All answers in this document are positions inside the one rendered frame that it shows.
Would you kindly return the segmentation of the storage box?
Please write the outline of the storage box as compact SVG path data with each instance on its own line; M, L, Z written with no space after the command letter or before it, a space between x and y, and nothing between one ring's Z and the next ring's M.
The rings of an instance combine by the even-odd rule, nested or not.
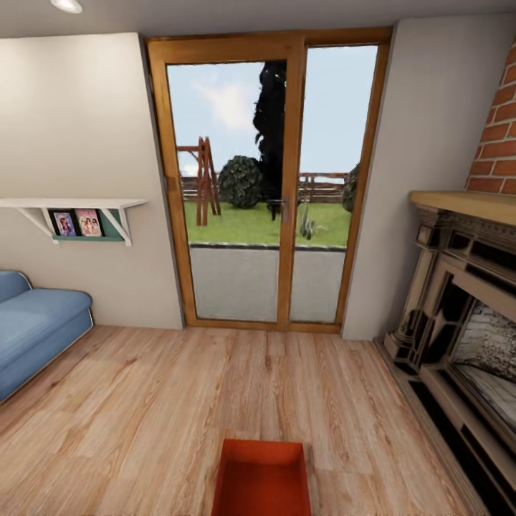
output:
M224 440L212 516L312 516L303 448Z

